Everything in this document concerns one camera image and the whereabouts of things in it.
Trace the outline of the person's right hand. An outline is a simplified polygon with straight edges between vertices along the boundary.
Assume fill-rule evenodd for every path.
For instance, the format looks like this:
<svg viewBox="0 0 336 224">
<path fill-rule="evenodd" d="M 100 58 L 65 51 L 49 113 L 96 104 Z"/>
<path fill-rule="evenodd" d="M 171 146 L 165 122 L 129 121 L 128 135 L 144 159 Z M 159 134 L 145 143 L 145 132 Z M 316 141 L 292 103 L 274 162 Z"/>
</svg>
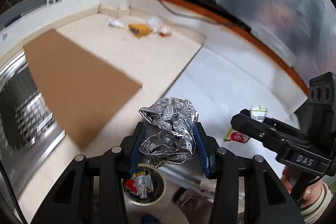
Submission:
<svg viewBox="0 0 336 224">
<path fill-rule="evenodd" d="M 284 187 L 287 189 L 289 193 L 292 191 L 292 185 L 289 181 L 290 179 L 291 168 L 286 166 L 282 171 L 282 176 L 280 181 L 284 184 Z M 322 181 L 319 180 L 318 182 L 308 186 L 303 194 L 302 194 L 302 204 L 301 207 L 308 207 L 315 203 L 319 196 L 321 195 L 323 190 Z"/>
</svg>

